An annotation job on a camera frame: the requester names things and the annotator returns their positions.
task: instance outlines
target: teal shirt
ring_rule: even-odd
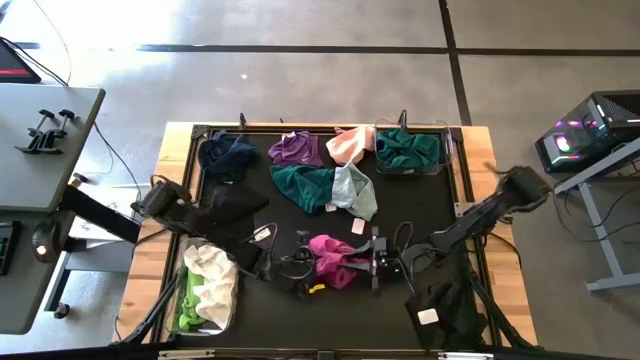
[[[331,201],[334,169],[308,165],[271,166],[269,173],[278,190],[307,214],[319,214]]]

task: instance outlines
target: yellow object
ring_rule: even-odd
[[[309,294],[313,294],[314,292],[318,291],[318,290],[323,290],[325,288],[324,284],[318,284],[314,287],[312,287],[311,289],[309,289]]]

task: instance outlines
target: gray desk frame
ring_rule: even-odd
[[[557,186],[553,191],[555,196],[567,192],[574,187],[578,187],[587,208],[587,212],[589,213],[591,223],[594,225],[596,235],[598,236],[598,239],[604,239],[600,241],[600,246],[602,246],[602,250],[604,251],[604,256],[607,259],[609,268],[611,269],[612,276],[587,283],[587,290],[589,290],[589,292],[640,284],[640,273],[625,274],[622,272],[618,258],[611,246],[609,234],[606,227],[602,225],[602,218],[596,208],[591,190],[589,189],[589,180],[597,176],[606,175],[608,172],[617,169],[618,166],[635,159],[639,154],[640,138],[628,143],[621,149],[611,153],[606,158],[569,178]]]

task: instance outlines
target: concrete floor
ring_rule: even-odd
[[[447,55],[138,52],[131,46],[444,47],[437,0],[39,2],[69,46],[71,66],[32,0],[13,0],[0,35],[40,43],[42,49],[30,53],[63,78],[71,68],[72,86],[106,89],[98,123],[141,182],[153,171],[167,121],[235,121],[242,111],[250,122],[282,117],[287,122],[373,123],[396,118],[402,108],[408,109],[410,122],[461,121]],[[638,48],[640,2],[635,0],[448,4],[458,47]],[[541,171],[534,141],[591,91],[640,88],[638,60],[461,56],[460,64],[471,121],[491,129],[499,165],[525,164]],[[92,133],[78,170],[104,171],[108,159]],[[117,163],[110,174],[92,176],[104,184],[130,182]],[[595,188],[601,209],[625,189]],[[624,201],[611,228],[635,221],[629,214],[637,213],[639,202],[633,197]],[[580,201],[572,199],[570,206],[584,220]],[[578,220],[568,221],[581,236],[594,237],[589,229],[578,229]],[[613,238],[626,271],[640,270],[640,246],[622,244],[633,240],[635,231]],[[589,295],[585,282],[610,275],[602,251],[597,244],[568,237],[551,203],[519,216],[514,232],[540,344],[637,358],[640,286]],[[73,275],[63,300],[80,316],[54,321],[41,313],[28,335],[0,336],[0,353],[106,344],[124,283],[110,274]]]

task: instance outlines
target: black cloth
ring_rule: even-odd
[[[218,183],[236,182],[244,179],[245,169],[255,160],[255,151],[245,135],[220,130],[200,144],[198,162]]]
[[[231,254],[240,267],[250,271],[262,251],[243,240],[253,232],[253,213],[268,204],[268,198],[242,184],[218,185],[208,207],[213,226],[207,239]]]
[[[483,344],[484,315],[476,311],[473,297],[465,291],[463,280],[442,282],[419,289],[405,307],[424,350],[475,349]],[[418,313],[435,309],[438,321],[422,325]]]

